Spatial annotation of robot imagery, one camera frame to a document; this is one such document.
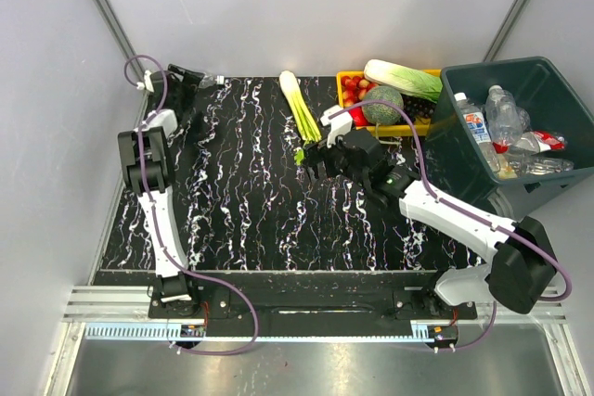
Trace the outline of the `red label crushed bottle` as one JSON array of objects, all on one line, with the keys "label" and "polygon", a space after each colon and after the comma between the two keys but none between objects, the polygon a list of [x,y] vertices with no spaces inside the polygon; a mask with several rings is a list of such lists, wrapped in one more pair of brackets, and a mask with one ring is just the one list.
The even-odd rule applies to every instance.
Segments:
[{"label": "red label crushed bottle", "polygon": [[534,155],[547,151],[561,151],[567,147],[566,139],[560,134],[543,131],[530,131],[510,146],[493,144],[497,154]]}]

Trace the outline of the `clear bottle blue red label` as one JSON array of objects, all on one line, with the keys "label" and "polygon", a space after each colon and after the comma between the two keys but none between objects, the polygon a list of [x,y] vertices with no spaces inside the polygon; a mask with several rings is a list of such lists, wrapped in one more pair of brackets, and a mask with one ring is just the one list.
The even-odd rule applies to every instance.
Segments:
[{"label": "clear bottle blue red label", "polygon": [[499,172],[500,164],[490,134],[486,128],[484,114],[464,93],[456,93],[454,98],[463,115],[464,122],[471,132],[474,142],[480,149],[484,160],[487,162],[492,172]]}]

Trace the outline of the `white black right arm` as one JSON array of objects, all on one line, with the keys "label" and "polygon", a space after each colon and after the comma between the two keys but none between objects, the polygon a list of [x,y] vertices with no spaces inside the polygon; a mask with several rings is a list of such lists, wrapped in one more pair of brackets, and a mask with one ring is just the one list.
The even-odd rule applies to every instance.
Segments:
[{"label": "white black right arm", "polygon": [[480,266],[434,276],[421,297],[430,316],[444,317],[466,302],[491,301],[528,314],[558,272],[549,237],[538,220],[526,216],[515,222],[491,215],[425,185],[418,174],[393,164],[365,130],[352,130],[333,143],[308,145],[302,165],[312,174],[323,168],[329,177],[348,178],[376,206],[399,210],[409,220],[455,239],[483,260]]}]

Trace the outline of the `clear ribbed bottle white cap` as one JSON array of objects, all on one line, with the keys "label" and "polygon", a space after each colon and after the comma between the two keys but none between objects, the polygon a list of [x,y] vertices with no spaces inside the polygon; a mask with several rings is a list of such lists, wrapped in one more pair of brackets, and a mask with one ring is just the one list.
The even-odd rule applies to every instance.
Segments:
[{"label": "clear ribbed bottle white cap", "polygon": [[528,132],[530,130],[531,124],[529,113],[525,109],[520,107],[516,108],[516,112],[521,125],[522,133]]}]

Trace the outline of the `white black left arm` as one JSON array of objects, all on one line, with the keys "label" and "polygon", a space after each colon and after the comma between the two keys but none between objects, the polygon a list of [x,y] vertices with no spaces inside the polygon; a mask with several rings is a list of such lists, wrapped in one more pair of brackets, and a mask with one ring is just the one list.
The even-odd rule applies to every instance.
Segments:
[{"label": "white black left arm", "polygon": [[200,309],[201,295],[187,273],[187,255],[174,215],[174,165],[167,138],[176,130],[177,118],[164,106],[171,92],[171,73],[160,63],[155,66],[156,71],[145,71],[143,79],[132,85],[161,99],[135,129],[118,134],[117,144],[124,184],[145,214],[154,250],[152,304],[190,317]]}]

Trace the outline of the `large clear square bottle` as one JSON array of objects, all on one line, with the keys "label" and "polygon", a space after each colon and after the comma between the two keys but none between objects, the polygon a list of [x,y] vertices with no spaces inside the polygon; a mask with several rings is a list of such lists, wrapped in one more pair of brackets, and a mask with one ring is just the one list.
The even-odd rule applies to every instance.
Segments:
[{"label": "large clear square bottle", "polygon": [[514,169],[505,160],[503,160],[499,163],[497,177],[501,180],[509,180],[516,178],[517,174]]}]

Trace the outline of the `clear bottle back row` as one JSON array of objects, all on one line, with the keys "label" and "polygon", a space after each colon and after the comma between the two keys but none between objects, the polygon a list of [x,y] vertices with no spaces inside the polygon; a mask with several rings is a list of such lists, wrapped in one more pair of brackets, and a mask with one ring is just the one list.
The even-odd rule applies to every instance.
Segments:
[{"label": "clear bottle back row", "polygon": [[204,74],[198,84],[199,90],[215,87],[219,88],[225,85],[226,77],[224,75]]}]

